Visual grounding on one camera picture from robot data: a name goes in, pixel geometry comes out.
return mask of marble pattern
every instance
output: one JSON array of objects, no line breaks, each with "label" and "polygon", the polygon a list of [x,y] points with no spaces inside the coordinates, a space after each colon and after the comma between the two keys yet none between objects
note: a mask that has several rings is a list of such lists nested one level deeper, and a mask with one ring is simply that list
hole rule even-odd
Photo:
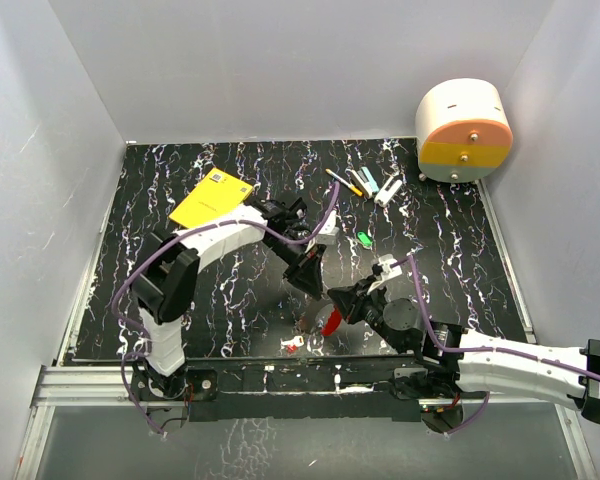
[{"label": "marble pattern", "polygon": [[[74,361],[115,360],[139,347],[137,333],[113,318],[110,299],[132,271],[144,235],[156,226],[175,229],[168,214],[214,166],[254,185],[259,195],[288,201],[302,196],[312,225],[329,194],[325,168],[346,175],[346,168],[367,166],[379,184],[398,174],[405,185],[384,209],[342,189],[341,233],[323,261],[326,287],[369,275],[376,256],[416,252],[434,319],[525,341],[477,187],[419,181],[414,140],[150,145],[127,149]],[[373,238],[372,250],[358,243],[358,231]],[[257,244],[201,272],[183,321],[187,357],[287,355],[280,342],[297,333],[310,300],[282,279],[285,268]],[[403,275],[391,282],[388,297],[413,293]],[[129,297],[122,305],[138,318]],[[312,334],[294,355],[391,352],[361,322],[327,338]]]}]

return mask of green clip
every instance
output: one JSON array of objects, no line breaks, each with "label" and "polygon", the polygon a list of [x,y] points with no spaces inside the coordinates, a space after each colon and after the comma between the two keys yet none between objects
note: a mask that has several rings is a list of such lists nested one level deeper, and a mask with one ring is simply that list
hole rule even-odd
[{"label": "green clip", "polygon": [[364,232],[358,232],[358,241],[362,244],[364,248],[371,250],[371,246],[373,245],[373,241],[369,238]]}]

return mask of pen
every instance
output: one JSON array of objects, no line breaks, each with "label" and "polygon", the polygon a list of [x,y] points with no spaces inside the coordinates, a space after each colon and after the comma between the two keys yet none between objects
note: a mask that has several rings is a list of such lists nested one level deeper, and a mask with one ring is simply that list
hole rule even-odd
[{"label": "pen", "polygon": [[351,190],[353,193],[355,193],[356,195],[358,195],[359,197],[362,197],[363,194],[360,190],[358,190],[353,184],[347,182],[344,178],[342,178],[339,175],[336,175],[335,173],[333,173],[331,170],[329,170],[327,168],[327,173],[329,175],[331,175],[333,178],[335,178],[336,180],[338,180],[340,183],[342,183],[343,185],[346,185],[347,188],[349,188],[349,190]]}]

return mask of purple cable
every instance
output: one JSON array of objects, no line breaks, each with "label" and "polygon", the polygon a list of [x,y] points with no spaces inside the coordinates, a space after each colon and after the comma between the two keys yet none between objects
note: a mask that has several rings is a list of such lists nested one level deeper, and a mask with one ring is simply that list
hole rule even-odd
[{"label": "purple cable", "polygon": [[[424,319],[424,324],[425,327],[427,329],[427,334],[429,335],[429,338],[431,338],[431,340],[433,341],[433,343],[436,345],[436,347],[441,350],[444,353],[473,353],[473,352],[502,352],[502,353],[506,353],[509,355],[514,355],[516,357],[522,357],[522,358],[526,358],[527,360],[532,360],[534,362],[540,362],[540,363],[544,363],[546,365],[551,365],[554,367],[558,367],[558,368],[562,368],[564,370],[573,372],[573,373],[577,373],[579,375],[583,375],[586,377],[589,377],[593,380],[596,380],[598,382],[600,382],[600,375],[598,375],[597,373],[593,373],[593,372],[589,372],[588,370],[584,370],[582,368],[578,368],[578,367],[573,367],[571,365],[567,365],[564,363],[561,363],[559,361],[556,360],[550,360],[548,358],[539,358],[536,355],[532,355],[530,353],[526,353],[526,352],[520,352],[518,350],[513,350],[511,348],[502,348],[502,347],[472,347],[472,348],[453,348],[453,347],[445,347],[444,345],[442,345],[440,343],[440,341],[438,340],[437,335],[435,334],[435,332],[433,331],[433,325],[431,325],[431,317],[429,315],[429,311],[427,309],[427,303],[424,300],[424,295],[422,292],[422,285],[420,284],[420,273],[418,272],[418,266],[416,265],[416,260],[415,258],[413,258],[413,255],[408,255],[406,257],[406,259],[402,259],[398,262],[395,262],[391,268],[393,268],[394,266],[397,265],[402,265],[403,263],[406,263],[406,260],[409,261],[409,265],[411,266],[411,273],[413,274],[413,283],[416,287],[416,298],[418,300],[418,306],[420,307],[420,313],[422,314],[422,317]],[[469,417],[465,422],[461,423],[460,425],[458,425],[457,427],[449,430],[447,433],[451,434],[451,433],[455,433],[458,430],[461,430],[462,428],[468,426],[469,424],[473,423],[486,409],[487,407],[487,403],[489,402],[489,392],[487,392],[487,396],[484,399],[484,403],[481,405],[481,407],[478,409],[478,411],[476,411],[471,417]]]},{"label": "purple cable", "polygon": [[165,431],[162,428],[160,428],[160,426],[157,425],[151,419],[151,417],[147,414],[147,412],[145,412],[144,408],[142,408],[142,405],[140,405],[140,402],[138,402],[135,395],[131,391],[131,387],[129,386],[129,383],[127,382],[127,378],[126,378],[125,371],[124,371],[124,366],[125,366],[127,359],[145,358],[149,353],[151,353],[151,336],[149,335],[149,331],[146,328],[144,328],[144,326],[140,322],[125,316],[120,311],[120,300],[122,299],[122,296],[125,294],[125,292],[127,290],[129,290],[129,288],[131,287],[131,284],[133,282],[135,282],[142,273],[144,273],[144,271],[149,267],[149,265],[151,265],[154,261],[156,261],[163,253],[165,253],[167,250],[169,250],[175,244],[181,242],[185,238],[188,238],[192,235],[196,235],[198,233],[203,233],[203,232],[208,232],[209,230],[213,230],[215,228],[220,228],[220,227],[226,227],[228,225],[238,225],[238,224],[251,225],[252,227],[256,227],[256,228],[260,228],[261,230],[264,230],[271,236],[277,238],[278,240],[280,240],[288,245],[307,244],[311,240],[313,240],[314,238],[316,238],[318,236],[318,234],[320,233],[320,230],[322,230],[322,227],[324,227],[324,225],[327,223],[327,220],[329,219],[329,215],[331,214],[333,209],[336,207],[339,193],[340,193],[340,184],[338,182],[334,182],[333,183],[333,192],[331,192],[331,197],[329,198],[329,205],[327,206],[327,209],[325,210],[325,214],[324,214],[322,220],[320,220],[320,222],[318,223],[316,228],[313,230],[313,232],[311,232],[311,234],[306,238],[303,238],[300,240],[290,240],[286,237],[283,237],[278,232],[270,229],[269,227],[267,227],[265,225],[261,225],[257,222],[251,221],[251,220],[225,220],[220,223],[214,223],[211,225],[204,225],[202,227],[194,228],[192,230],[189,230],[188,232],[183,233],[182,235],[179,235],[179,236],[169,240],[162,247],[160,247],[158,250],[156,250],[153,253],[153,255],[151,255],[147,260],[145,260],[138,268],[136,268],[135,271],[131,275],[129,275],[129,278],[127,278],[124,281],[124,283],[122,284],[120,289],[116,292],[116,294],[113,296],[113,299],[111,300],[111,311],[118,318],[118,320],[122,321],[125,324],[125,326],[132,325],[136,329],[138,329],[142,333],[142,336],[144,337],[146,343],[145,343],[145,352],[128,352],[125,355],[123,355],[122,362],[120,364],[121,365],[120,371],[122,374],[122,383],[124,384],[124,388],[127,391],[129,400],[135,405],[135,407],[140,411],[140,413],[142,413],[142,415],[145,417],[145,419],[147,420],[149,425],[151,425],[153,428],[155,428],[158,433],[160,433],[161,435],[164,435]]}]

